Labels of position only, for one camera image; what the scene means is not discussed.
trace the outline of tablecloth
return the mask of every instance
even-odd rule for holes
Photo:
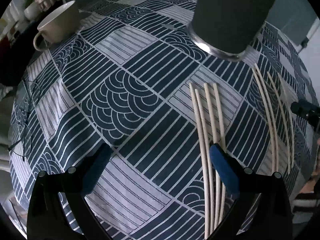
[[[305,65],[289,39],[268,23],[242,61],[209,55],[186,33],[195,7],[196,0],[93,2],[82,9],[89,14],[76,34],[28,66],[24,78],[39,85],[34,91],[39,101],[28,115],[15,104],[11,120],[25,122],[31,131],[26,161],[15,154],[10,159],[15,195],[24,208],[40,170],[64,172],[105,142],[114,153],[86,200],[113,239],[203,239],[203,174],[188,84],[202,95],[210,138],[203,83],[218,84],[228,153],[270,175],[270,135],[250,69],[254,63],[267,82],[279,172],[294,198],[312,172],[317,150],[310,125],[293,115],[294,165],[288,174],[284,122],[290,127],[290,102],[304,98],[318,105]],[[267,71],[281,95],[285,121]],[[81,232],[65,196],[60,198],[71,227]],[[226,211],[232,202],[228,195]]]

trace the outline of black cable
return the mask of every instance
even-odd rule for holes
[[[18,221],[19,221],[19,223],[20,223],[20,225],[21,225],[21,227],[22,227],[22,230],[24,231],[25,234],[27,234],[27,232],[24,230],[24,227],[22,226],[22,223],[21,223],[21,221],[20,221],[20,219],[19,219],[19,217],[18,217],[18,215],[17,215],[17,212],[16,212],[16,210],[15,210],[15,208],[14,208],[11,200],[9,200],[9,201],[10,201],[10,203],[11,203],[11,205],[12,205],[12,208],[13,208],[13,211],[14,211],[14,213],[16,214],[16,217],[17,217],[17,219],[18,219]]]

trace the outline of mug handle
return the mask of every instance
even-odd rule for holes
[[[36,36],[34,37],[34,39],[33,39],[33,46],[35,47],[35,49],[37,50],[37,51],[45,51],[46,49],[48,49],[49,47],[50,47],[50,45],[49,46],[46,46],[45,48],[39,48],[38,46],[37,46],[37,39],[38,39],[38,37],[41,35],[43,33],[43,31],[39,31],[37,34],[36,34]]]

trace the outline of blue gripper pad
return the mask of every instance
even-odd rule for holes
[[[210,147],[210,159],[228,193],[238,194],[239,177],[229,163],[234,158],[228,156],[219,145],[214,144]]]

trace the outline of cup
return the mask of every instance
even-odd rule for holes
[[[41,13],[40,6],[36,3],[33,2],[31,3],[25,10],[24,10],[24,15],[26,18],[31,22],[35,20],[39,14]]]
[[[80,16],[75,1],[61,5],[50,13],[38,25],[38,33],[33,39],[33,46],[38,51],[44,51],[50,47],[39,48],[36,41],[40,35],[49,43],[58,43],[73,34],[80,24]]]

